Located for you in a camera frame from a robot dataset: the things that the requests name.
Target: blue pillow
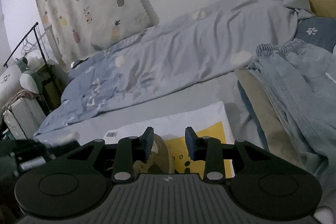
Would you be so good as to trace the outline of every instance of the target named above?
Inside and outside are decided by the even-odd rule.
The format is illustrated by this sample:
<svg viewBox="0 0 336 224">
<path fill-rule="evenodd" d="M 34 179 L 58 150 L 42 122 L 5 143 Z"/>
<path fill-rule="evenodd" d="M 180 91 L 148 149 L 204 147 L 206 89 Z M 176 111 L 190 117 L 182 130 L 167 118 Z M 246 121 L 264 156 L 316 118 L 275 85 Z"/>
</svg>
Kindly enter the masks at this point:
<svg viewBox="0 0 336 224">
<path fill-rule="evenodd" d="M 311 17 L 301 20 L 295 38 L 336 54 L 336 18 Z"/>
</svg>

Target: bed sheet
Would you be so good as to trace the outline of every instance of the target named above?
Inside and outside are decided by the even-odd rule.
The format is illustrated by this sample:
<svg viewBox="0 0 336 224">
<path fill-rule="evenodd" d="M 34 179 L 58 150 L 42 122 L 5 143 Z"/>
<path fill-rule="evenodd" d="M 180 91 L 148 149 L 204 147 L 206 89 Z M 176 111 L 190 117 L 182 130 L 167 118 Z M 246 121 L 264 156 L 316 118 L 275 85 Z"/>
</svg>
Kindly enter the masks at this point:
<svg viewBox="0 0 336 224">
<path fill-rule="evenodd" d="M 38 135 L 36 138 L 42 142 L 55 143 L 66 138 L 69 134 L 76 133 L 76 139 L 83 145 L 94 139 L 102 138 L 108 130 L 115 130 L 136 122 L 193 111 L 219 101 L 222 101 L 225 105 L 234 138 L 245 139 L 262 147 L 256 125 L 251 120 L 241 100 L 237 88 L 237 77 L 234 72 L 152 101 L 103 113 L 66 128 Z"/>
</svg>

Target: yellow wooden plank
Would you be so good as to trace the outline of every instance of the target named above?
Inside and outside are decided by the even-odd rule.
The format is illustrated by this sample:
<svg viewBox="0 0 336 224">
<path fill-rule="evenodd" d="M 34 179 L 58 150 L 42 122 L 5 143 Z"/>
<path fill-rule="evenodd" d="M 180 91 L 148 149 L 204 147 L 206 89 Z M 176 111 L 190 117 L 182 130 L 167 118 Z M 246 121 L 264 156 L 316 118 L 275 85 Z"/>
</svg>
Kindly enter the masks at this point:
<svg viewBox="0 0 336 224">
<path fill-rule="evenodd" d="M 336 0 L 310 0 L 313 13 L 320 17 L 336 17 Z"/>
</svg>

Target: gray blanket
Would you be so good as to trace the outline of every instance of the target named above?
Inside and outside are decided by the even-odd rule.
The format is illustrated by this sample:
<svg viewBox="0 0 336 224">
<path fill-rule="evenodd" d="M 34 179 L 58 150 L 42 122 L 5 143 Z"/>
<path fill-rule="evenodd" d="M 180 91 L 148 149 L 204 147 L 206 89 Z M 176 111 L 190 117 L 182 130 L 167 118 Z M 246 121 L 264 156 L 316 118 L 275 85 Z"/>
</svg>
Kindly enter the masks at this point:
<svg viewBox="0 0 336 224">
<path fill-rule="evenodd" d="M 73 69 L 44 134 L 165 96 L 247 65 L 261 43 L 293 39 L 308 0 L 220 0 L 99 52 Z"/>
</svg>

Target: pineapple patterned cloth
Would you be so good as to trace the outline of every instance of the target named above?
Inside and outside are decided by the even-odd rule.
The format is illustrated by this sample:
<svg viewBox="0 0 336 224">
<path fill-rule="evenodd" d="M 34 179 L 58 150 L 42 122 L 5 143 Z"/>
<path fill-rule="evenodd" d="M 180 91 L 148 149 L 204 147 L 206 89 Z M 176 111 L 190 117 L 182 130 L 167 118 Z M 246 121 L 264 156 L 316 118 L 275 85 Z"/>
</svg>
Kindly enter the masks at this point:
<svg viewBox="0 0 336 224">
<path fill-rule="evenodd" d="M 143 31 L 150 19 L 140 0 L 36 0 L 59 62 L 70 65 Z"/>
</svg>

